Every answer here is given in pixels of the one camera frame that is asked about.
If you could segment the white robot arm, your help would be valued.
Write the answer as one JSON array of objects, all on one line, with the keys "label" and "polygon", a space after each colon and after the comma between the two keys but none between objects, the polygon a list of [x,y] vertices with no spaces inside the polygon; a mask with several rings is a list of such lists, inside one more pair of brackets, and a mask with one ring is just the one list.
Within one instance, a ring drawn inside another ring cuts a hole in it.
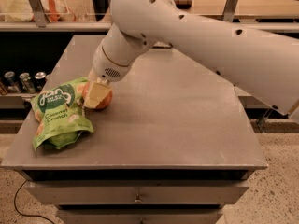
[{"label": "white robot arm", "polygon": [[299,44],[294,38],[181,11],[167,0],[111,0],[113,24],[91,77],[116,82],[163,42],[218,72],[282,115],[299,117]]}]

